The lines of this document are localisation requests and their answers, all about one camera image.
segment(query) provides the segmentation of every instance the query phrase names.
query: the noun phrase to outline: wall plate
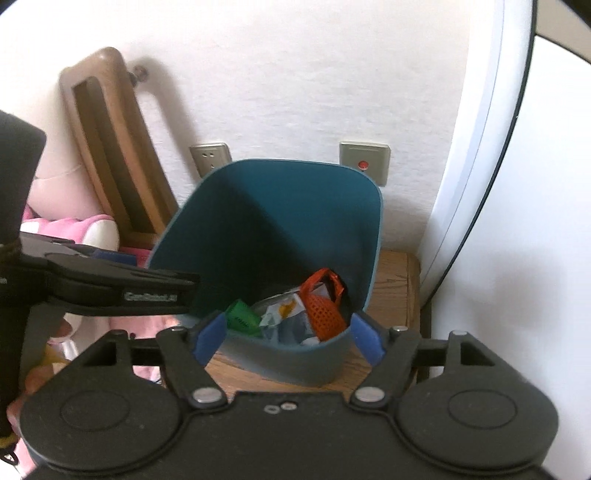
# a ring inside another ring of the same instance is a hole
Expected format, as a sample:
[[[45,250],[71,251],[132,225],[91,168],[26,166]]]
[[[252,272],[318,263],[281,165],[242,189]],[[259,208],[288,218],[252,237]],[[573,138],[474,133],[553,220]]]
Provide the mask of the wall plate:
[[[191,156],[197,166],[201,178],[212,170],[223,167],[232,162],[230,149],[223,143],[212,143],[207,145],[193,145],[189,147]]]
[[[380,187],[388,181],[390,147],[379,143],[341,142],[339,145],[341,165],[365,173]]]

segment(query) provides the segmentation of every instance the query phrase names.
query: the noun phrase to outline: blue gripper pad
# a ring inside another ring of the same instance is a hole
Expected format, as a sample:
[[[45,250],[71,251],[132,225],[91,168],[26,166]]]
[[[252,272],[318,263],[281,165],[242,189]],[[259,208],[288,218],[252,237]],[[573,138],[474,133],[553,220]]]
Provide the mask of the blue gripper pad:
[[[351,316],[350,328],[355,345],[369,364],[375,367],[382,361],[382,357],[386,353],[382,346],[382,339],[379,333],[364,322],[356,313]]]
[[[199,332],[193,356],[201,366],[205,367],[209,363],[213,354],[226,339],[226,328],[226,316],[220,313]]]

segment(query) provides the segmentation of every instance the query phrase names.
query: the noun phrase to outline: wooden frame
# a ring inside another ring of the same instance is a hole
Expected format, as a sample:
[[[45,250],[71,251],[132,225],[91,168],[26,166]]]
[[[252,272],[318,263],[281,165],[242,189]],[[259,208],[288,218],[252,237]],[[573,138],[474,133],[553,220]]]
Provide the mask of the wooden frame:
[[[125,61],[103,48],[60,75],[67,116],[121,245],[152,248],[178,204],[135,98]]]

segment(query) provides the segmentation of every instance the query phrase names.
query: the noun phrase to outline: trash bin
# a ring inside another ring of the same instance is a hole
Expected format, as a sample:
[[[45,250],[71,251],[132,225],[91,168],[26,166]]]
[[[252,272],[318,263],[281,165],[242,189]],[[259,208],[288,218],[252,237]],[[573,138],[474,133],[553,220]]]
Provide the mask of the trash bin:
[[[237,299],[252,305],[282,293],[323,267],[340,275],[355,311],[369,303],[381,222],[379,188],[356,170],[242,160],[203,179],[148,265],[201,275],[191,311],[180,318],[187,326]],[[220,350],[267,378],[322,385],[338,374],[350,345],[348,328],[313,346],[274,345],[229,330]]]

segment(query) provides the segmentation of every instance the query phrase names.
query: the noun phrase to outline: wooden table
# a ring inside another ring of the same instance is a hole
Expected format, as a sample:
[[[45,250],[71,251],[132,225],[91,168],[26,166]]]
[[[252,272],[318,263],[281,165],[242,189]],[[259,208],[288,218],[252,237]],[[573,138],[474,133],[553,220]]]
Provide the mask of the wooden table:
[[[419,269],[418,261],[412,254],[382,250],[368,313],[384,326],[406,325],[418,330]],[[216,353],[207,366],[209,374],[229,397],[233,397],[237,390],[274,392],[332,390],[340,391],[349,398],[369,370],[369,364],[356,349],[349,353],[340,375],[333,382],[320,388],[301,387],[268,380],[243,370],[221,353]]]

